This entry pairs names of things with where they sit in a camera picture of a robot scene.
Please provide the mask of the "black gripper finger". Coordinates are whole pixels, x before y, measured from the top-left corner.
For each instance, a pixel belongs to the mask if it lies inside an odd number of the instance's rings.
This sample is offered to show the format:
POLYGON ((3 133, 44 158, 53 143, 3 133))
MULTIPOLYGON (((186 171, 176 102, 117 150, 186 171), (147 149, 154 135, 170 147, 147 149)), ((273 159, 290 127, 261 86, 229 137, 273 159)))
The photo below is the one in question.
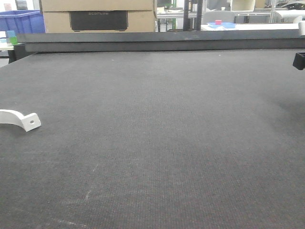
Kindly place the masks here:
POLYGON ((298 70, 305 69, 305 53, 297 52, 293 61, 293 66, 298 70))

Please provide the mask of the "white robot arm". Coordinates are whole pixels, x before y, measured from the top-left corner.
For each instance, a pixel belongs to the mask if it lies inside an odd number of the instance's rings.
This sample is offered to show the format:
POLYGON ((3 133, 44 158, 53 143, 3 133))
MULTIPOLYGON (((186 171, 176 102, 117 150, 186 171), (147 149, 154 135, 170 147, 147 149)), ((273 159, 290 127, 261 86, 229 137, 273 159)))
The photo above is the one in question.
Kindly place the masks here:
MULTIPOLYGON (((298 23, 299 36, 301 39, 305 39, 305 21, 298 23)), ((298 70, 305 69, 305 52, 297 52, 293 61, 293 66, 298 70)))

